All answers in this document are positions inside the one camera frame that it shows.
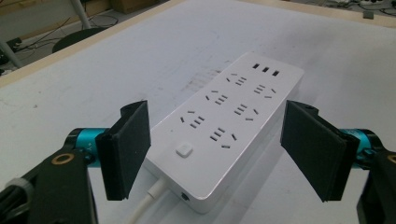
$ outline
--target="floor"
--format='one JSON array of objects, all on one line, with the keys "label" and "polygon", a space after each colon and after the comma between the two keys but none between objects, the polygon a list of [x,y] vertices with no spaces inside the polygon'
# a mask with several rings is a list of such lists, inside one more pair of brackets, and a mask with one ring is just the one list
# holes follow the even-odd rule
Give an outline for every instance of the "floor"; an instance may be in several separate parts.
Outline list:
[{"label": "floor", "polygon": [[[370,5],[370,6],[362,6],[358,2],[345,3],[343,1],[349,1],[349,0],[291,0],[291,2],[296,2],[301,4],[316,5],[316,6],[321,5],[322,7],[334,7],[343,10],[352,10],[359,12],[363,12],[364,10],[370,10],[373,11],[375,15],[386,16],[388,14],[388,16],[392,16],[392,17],[396,16],[395,7],[391,6],[391,1],[396,1],[396,0],[383,0],[382,4],[380,5]],[[119,22],[126,21],[148,9],[149,8],[146,8],[144,10],[140,10],[135,13],[131,13],[127,15],[116,12],[114,10],[109,10],[99,15],[91,17],[90,22],[92,24],[92,27],[95,26],[109,27]],[[80,23],[76,22],[70,25],[62,26],[46,34],[39,35],[30,39],[26,39],[22,41],[22,44],[20,45],[20,49],[23,50],[18,51],[16,54],[24,64],[33,63],[39,59],[42,59],[50,55],[52,46],[56,43],[56,41],[80,29],[81,29]],[[9,62],[0,65],[0,69],[5,70],[6,72],[4,72],[2,75],[6,75],[16,70],[17,68],[11,62]]]}]

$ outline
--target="socket hole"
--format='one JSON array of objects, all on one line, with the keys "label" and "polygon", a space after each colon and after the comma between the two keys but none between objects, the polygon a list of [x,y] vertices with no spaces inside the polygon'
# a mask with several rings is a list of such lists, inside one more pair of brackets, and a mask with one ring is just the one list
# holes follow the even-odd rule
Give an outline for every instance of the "socket hole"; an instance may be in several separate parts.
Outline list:
[{"label": "socket hole", "polygon": [[190,200],[189,196],[187,196],[185,193],[181,193],[181,198],[182,198],[184,201],[189,201],[189,200]]}]

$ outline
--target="white button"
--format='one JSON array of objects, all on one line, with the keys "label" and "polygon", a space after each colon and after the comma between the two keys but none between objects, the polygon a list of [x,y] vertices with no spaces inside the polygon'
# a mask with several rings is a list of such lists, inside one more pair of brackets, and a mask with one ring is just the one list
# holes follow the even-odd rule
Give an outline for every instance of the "white button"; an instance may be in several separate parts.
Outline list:
[{"label": "white button", "polygon": [[187,158],[192,153],[192,146],[190,145],[183,145],[176,149],[177,155],[181,156],[182,158]]}]

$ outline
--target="power outlet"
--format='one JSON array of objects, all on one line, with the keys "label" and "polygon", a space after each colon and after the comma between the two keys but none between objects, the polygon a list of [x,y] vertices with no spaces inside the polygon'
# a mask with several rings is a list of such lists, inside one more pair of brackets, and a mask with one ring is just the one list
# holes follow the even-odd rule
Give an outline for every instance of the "power outlet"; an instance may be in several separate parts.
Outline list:
[{"label": "power outlet", "polygon": [[208,212],[284,111],[304,71],[247,53],[151,130],[145,166]]}]

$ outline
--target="table surface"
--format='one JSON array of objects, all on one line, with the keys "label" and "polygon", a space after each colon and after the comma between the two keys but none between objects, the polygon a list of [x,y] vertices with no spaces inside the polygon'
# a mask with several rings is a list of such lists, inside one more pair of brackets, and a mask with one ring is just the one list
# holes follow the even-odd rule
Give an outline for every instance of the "table surface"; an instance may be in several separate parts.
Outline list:
[{"label": "table surface", "polygon": [[[338,128],[366,128],[395,150],[396,31],[230,0],[170,1],[1,78],[0,186],[59,149],[77,127],[110,127],[148,100],[151,127],[245,52],[305,70],[295,100]],[[272,131],[216,207],[193,212],[167,192],[141,223],[358,223],[367,172],[322,203]],[[101,223],[125,223],[156,181],[141,169],[129,200],[108,202],[90,169]]]}]

